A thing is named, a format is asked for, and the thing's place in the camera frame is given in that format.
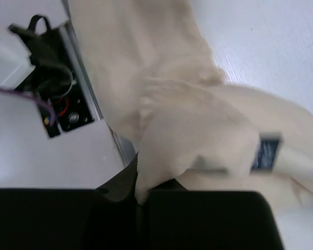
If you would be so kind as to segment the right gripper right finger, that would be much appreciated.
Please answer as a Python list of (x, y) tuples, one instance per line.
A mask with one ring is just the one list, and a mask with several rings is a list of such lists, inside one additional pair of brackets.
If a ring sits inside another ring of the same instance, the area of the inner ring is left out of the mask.
[(284, 249), (272, 209), (255, 191), (189, 191), (176, 180), (150, 192), (141, 249)]

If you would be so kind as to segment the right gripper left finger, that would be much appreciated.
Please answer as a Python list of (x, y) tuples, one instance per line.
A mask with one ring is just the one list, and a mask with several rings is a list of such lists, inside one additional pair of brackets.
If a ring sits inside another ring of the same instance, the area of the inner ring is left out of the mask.
[(136, 249), (137, 159), (96, 189), (0, 189), (0, 249)]

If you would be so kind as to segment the beige trousers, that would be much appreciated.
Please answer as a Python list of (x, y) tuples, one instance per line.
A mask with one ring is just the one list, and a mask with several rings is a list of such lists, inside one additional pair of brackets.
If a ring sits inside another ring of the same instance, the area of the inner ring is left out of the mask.
[(189, 1), (69, 1), (102, 115), (138, 146), (135, 198), (171, 179), (188, 190), (254, 190), (273, 207), (313, 201), (313, 115), (225, 83)]

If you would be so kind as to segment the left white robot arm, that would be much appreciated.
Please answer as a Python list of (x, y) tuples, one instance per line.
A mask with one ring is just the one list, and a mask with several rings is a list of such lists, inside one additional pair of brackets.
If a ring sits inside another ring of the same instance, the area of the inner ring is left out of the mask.
[(12, 23), (0, 30), (0, 93), (46, 110), (46, 126), (55, 125), (59, 117), (51, 100), (65, 97), (75, 84), (72, 71), (56, 53), (58, 46), (44, 15), (34, 15), (27, 28)]

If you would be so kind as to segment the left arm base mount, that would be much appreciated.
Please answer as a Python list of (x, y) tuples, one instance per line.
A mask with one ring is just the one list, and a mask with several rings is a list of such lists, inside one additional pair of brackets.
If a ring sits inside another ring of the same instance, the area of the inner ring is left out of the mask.
[(50, 138), (102, 117), (68, 28), (68, 23), (52, 27), (43, 15), (34, 15), (26, 28), (17, 24), (8, 27), (30, 51), (29, 60), (34, 66), (32, 73), (16, 89), (32, 93), (53, 107), (54, 119), (39, 107)]

